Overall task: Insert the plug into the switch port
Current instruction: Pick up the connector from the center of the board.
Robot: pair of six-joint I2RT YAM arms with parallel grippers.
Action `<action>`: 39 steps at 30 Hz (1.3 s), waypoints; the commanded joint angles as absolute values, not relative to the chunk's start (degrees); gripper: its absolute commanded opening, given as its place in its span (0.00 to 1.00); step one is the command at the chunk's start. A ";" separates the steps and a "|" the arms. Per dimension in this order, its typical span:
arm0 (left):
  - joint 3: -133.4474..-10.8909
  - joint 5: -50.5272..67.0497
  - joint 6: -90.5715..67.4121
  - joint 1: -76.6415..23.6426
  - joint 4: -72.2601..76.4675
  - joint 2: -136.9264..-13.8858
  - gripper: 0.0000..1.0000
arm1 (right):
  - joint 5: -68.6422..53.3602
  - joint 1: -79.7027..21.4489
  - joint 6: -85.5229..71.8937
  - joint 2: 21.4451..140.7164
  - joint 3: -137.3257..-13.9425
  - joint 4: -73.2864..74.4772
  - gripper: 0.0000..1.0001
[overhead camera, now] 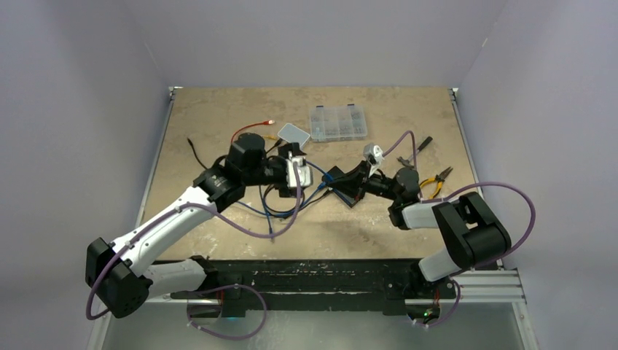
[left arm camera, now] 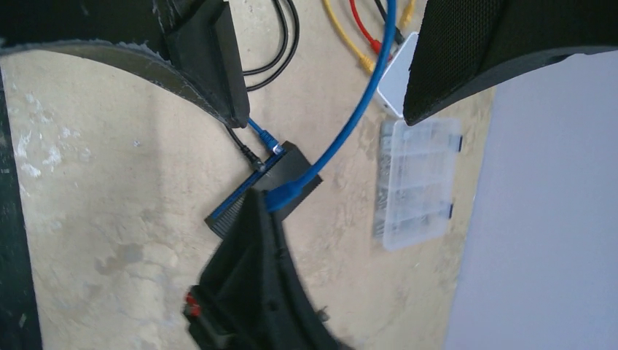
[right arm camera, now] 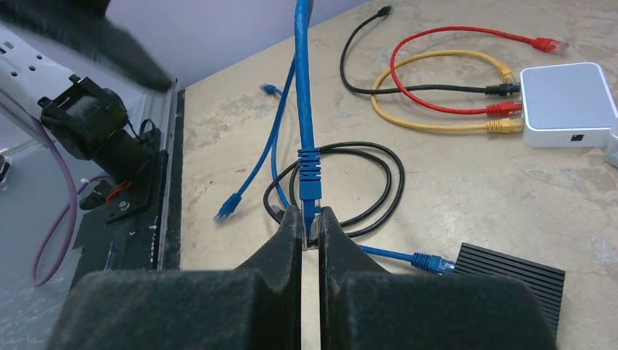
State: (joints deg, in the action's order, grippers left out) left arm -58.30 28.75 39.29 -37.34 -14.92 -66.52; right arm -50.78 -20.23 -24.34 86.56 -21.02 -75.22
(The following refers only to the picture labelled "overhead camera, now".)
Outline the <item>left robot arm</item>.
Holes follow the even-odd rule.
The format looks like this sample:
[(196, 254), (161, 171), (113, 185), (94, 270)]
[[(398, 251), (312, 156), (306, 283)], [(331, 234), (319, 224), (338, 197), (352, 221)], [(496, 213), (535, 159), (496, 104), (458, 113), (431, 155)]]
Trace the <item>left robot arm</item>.
[(265, 149), (265, 140), (244, 133), (230, 144), (226, 155), (218, 157), (167, 208), (129, 233), (106, 242), (94, 240), (87, 247), (85, 281), (90, 288), (86, 317), (105, 315), (92, 312), (98, 298), (106, 310), (123, 318), (148, 299), (175, 292), (194, 292), (209, 298), (217, 288), (215, 268), (201, 256), (181, 262), (158, 264), (157, 258), (191, 230), (218, 217), (248, 236), (258, 233), (241, 227), (223, 216), (223, 211), (240, 201), (250, 186), (274, 185), (286, 196), (295, 195), (294, 209), (300, 210), (302, 191), (313, 183), (306, 154), (297, 142), (278, 148), (274, 155)]

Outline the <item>white network switch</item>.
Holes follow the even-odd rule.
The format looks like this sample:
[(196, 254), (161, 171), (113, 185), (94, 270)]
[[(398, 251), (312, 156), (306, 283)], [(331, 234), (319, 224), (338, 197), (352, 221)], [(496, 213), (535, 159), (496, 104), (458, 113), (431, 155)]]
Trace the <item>white network switch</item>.
[(310, 134), (307, 131), (291, 123), (286, 123), (279, 132), (277, 132), (277, 136), (287, 143), (298, 143), (301, 150), (304, 149), (310, 139)]

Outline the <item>black rectangular box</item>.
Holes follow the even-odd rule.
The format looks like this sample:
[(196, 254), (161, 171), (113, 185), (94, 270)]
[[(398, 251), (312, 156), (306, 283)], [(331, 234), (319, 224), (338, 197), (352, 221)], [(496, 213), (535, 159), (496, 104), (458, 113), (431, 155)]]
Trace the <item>black rectangular box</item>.
[(363, 198), (360, 178), (358, 171), (345, 173), (338, 166), (333, 166), (321, 179), (331, 192), (337, 195), (348, 207), (353, 208)]

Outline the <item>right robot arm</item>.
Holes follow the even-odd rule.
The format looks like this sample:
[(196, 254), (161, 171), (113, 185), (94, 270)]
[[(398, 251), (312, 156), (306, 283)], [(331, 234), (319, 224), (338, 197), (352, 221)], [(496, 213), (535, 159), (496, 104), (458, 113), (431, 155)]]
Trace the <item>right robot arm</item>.
[(439, 230), (444, 248), (421, 259), (409, 277), (410, 289), (417, 296), (429, 295), (440, 279), (498, 257), (512, 246), (510, 235), (478, 193), (424, 203), (418, 172), (411, 168), (400, 168), (394, 177), (387, 177), (371, 173), (369, 163), (362, 161), (347, 173), (335, 166), (323, 180), (353, 201), (366, 194), (389, 199), (389, 218), (401, 230)]

